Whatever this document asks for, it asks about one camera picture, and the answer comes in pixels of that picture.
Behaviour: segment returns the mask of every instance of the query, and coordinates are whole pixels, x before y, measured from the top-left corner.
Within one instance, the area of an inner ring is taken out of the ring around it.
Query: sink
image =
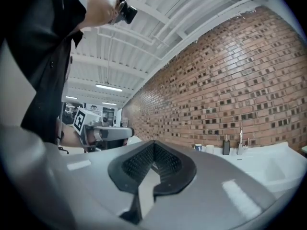
[[[271,146],[248,148],[242,155],[230,149],[229,155],[222,148],[202,151],[219,156],[267,187],[276,198],[288,190],[298,187],[307,170],[307,159],[283,142]]]

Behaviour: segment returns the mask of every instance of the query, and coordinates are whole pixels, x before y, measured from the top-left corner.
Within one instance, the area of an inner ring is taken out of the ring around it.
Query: soap dispenser
[[[226,139],[223,141],[223,155],[229,155],[230,152],[230,141],[227,139],[227,135],[226,135]]]

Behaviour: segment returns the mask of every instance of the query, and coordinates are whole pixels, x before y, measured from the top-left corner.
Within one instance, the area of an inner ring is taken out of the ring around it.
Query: white ceiling
[[[109,102],[123,107],[187,45],[223,21],[257,6],[251,0],[127,2],[138,10],[131,24],[85,28],[77,49],[72,43],[68,96],[77,97],[78,102]],[[95,87],[106,82],[123,91]]]

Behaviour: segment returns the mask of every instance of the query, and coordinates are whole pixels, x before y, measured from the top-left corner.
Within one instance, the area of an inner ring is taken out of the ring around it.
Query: faucet
[[[249,138],[248,138],[248,144],[244,145],[244,146],[242,144],[242,139],[243,139],[243,128],[241,127],[241,130],[240,130],[240,142],[239,142],[239,147],[238,147],[238,155],[242,155],[243,150],[246,150],[246,148],[248,148]]]

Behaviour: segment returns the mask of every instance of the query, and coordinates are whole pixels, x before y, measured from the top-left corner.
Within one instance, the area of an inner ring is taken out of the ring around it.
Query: fluorescent light
[[[114,88],[114,87],[110,87],[110,86],[105,86],[105,85],[101,85],[101,84],[96,84],[96,87],[98,88],[102,88],[102,89],[107,89],[107,90],[115,90],[115,91],[119,91],[122,92],[122,89],[118,89],[118,88]]]
[[[70,98],[70,99],[74,99],[74,100],[78,99],[77,97],[71,97],[71,96],[66,96],[66,98]]]
[[[108,102],[101,102],[102,104],[107,104],[107,105],[116,105],[114,103],[108,103]]]

